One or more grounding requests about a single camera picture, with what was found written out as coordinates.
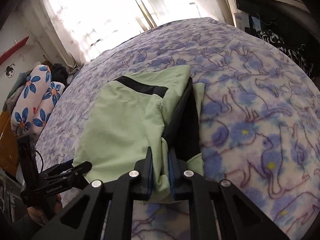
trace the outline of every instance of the curtain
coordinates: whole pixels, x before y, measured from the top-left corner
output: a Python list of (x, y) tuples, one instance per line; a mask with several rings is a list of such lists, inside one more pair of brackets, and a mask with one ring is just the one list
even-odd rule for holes
[(227, 22), (225, 0), (24, 0), (21, 17), (49, 60), (82, 66), (161, 24), (198, 17)]

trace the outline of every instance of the black fabric lining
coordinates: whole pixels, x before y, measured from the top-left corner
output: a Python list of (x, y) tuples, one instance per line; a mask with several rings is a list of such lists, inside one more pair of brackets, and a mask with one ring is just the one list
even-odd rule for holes
[(161, 98), (164, 97), (166, 91), (168, 90), (168, 88), (166, 88), (166, 87), (149, 86), (149, 85), (141, 84), (141, 83), (139, 83), (129, 77), (126, 77), (126, 76), (121, 76), (121, 77), (115, 79), (115, 81), (120, 82), (121, 84), (125, 85), (126, 87), (131, 88), (132, 90), (134, 90), (138, 93), (147, 94), (147, 95), (156, 94), (156, 95), (160, 96)]
[(198, 112), (191, 78), (162, 137), (168, 148), (174, 147), (180, 160), (186, 162), (200, 153)]

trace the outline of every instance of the cartoon girl face sticker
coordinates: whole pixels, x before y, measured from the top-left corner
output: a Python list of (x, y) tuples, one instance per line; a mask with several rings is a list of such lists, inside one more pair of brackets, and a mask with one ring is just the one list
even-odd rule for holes
[(7, 75), (8, 78), (12, 78), (14, 75), (14, 69), (11, 67), (12, 65), (15, 66), (15, 64), (11, 64), (10, 66), (7, 66), (5, 70), (5, 74)]

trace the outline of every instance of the human hand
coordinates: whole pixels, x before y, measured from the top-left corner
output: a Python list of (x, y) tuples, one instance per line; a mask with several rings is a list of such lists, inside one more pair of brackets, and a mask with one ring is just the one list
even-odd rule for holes
[[(54, 213), (57, 214), (61, 210), (62, 210), (61, 195), (57, 194), (56, 195), (56, 204), (54, 206)], [(36, 222), (40, 225), (44, 225), (48, 222), (46, 215), (44, 214), (43, 210), (39, 207), (29, 207), (28, 213), (29, 213), (30, 218), (34, 222)]]

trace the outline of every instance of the red shelf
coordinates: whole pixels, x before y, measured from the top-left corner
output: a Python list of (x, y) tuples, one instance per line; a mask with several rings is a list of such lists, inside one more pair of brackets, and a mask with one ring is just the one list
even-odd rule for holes
[(8, 49), (4, 54), (0, 57), (0, 65), (5, 62), (13, 53), (15, 53), (18, 49), (21, 49), (29, 39), (28, 37), (25, 37), (22, 41), (19, 41), (17, 44), (15, 44), (13, 47)]

